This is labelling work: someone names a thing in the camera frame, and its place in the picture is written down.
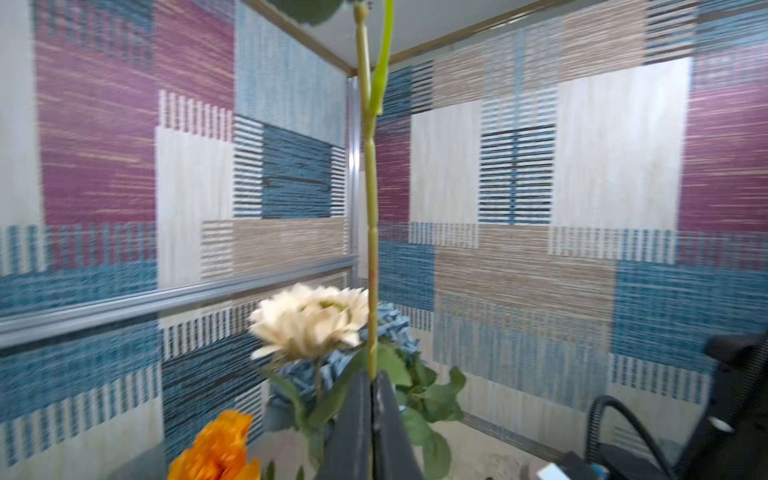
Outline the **orange marigold flower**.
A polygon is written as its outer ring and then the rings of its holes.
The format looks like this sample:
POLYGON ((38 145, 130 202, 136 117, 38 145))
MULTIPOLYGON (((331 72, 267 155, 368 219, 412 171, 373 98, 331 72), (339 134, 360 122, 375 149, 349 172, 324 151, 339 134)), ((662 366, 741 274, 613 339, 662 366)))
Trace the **orange marigold flower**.
POLYGON ((247 461, 246 443, 253 416, 225 410, 196 436, 191 448, 171 464, 168 480, 259 480, 258 460, 247 461))

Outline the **cream sunflower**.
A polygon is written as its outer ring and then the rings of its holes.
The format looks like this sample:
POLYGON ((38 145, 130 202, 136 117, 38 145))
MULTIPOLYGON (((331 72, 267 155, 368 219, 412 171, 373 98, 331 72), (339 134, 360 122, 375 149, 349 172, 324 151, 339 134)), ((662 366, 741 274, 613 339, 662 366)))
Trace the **cream sunflower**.
POLYGON ((297 361, 314 364, 335 351, 360 346, 369 313, 366 289, 296 284, 261 301, 249 315, 248 331, 262 342, 251 359, 269 357, 264 375, 296 403, 301 400, 298 388, 278 375, 277 368, 297 361))

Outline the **dark blue rose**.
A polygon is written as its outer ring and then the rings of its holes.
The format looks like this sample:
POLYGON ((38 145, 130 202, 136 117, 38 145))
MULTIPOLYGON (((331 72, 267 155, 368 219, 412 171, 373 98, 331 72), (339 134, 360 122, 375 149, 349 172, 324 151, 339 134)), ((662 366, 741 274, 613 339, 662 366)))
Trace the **dark blue rose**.
POLYGON ((379 301, 379 199, 375 127, 383 113, 383 101, 388 83, 391 46, 394 38, 395 2, 383 2, 384 20, 379 57, 371 64, 367 18, 372 8, 369 1, 352 1, 356 51, 358 56, 358 84, 361 106, 361 130, 364 138, 367 240, 368 240, 368 293, 369 318, 367 339, 367 370, 374 379, 381 366, 378 353, 378 301, 379 301))

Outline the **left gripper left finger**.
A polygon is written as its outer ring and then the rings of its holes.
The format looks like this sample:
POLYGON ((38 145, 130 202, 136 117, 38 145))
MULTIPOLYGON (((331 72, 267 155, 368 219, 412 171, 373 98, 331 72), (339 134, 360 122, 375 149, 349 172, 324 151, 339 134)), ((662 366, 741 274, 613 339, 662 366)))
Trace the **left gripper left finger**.
POLYGON ((356 373, 347 384, 344 403, 316 480, 372 478, 372 405, 369 375, 356 373))

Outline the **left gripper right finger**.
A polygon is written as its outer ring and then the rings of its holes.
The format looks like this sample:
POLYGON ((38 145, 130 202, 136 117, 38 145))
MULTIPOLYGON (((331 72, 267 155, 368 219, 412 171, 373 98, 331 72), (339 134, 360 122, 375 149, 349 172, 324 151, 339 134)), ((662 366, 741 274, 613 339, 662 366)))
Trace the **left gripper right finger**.
POLYGON ((381 371, 373 383, 373 478, 422 480, 410 439, 388 374, 381 371))

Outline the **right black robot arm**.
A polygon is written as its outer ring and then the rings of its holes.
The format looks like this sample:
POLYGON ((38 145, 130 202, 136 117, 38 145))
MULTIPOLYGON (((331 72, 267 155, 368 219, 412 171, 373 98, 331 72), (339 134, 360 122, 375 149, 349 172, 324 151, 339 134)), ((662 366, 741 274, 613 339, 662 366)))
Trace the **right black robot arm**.
POLYGON ((710 338, 705 410, 678 458, 680 479, 767 477, 767 334, 710 338))

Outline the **light blue rose bunch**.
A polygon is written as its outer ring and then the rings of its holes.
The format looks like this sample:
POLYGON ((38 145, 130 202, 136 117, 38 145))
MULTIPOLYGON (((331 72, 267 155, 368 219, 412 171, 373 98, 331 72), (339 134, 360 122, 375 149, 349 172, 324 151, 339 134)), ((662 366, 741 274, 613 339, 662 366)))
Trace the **light blue rose bunch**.
MULTIPOLYGON (((438 382, 437 372, 422 358, 416 330, 426 330, 432 319, 424 311, 382 303, 378 306, 378 366, 394 384, 394 395, 412 445, 422 451, 427 479, 445 478, 452 466, 447 439, 433 425, 464 417, 458 396, 466 385, 460 369, 449 370, 449 380, 438 382)), ((335 350, 318 360, 301 359, 265 372, 270 395, 262 429, 293 429, 309 442, 310 457, 321 459, 343 400, 348 378, 367 365, 366 347, 335 350)))

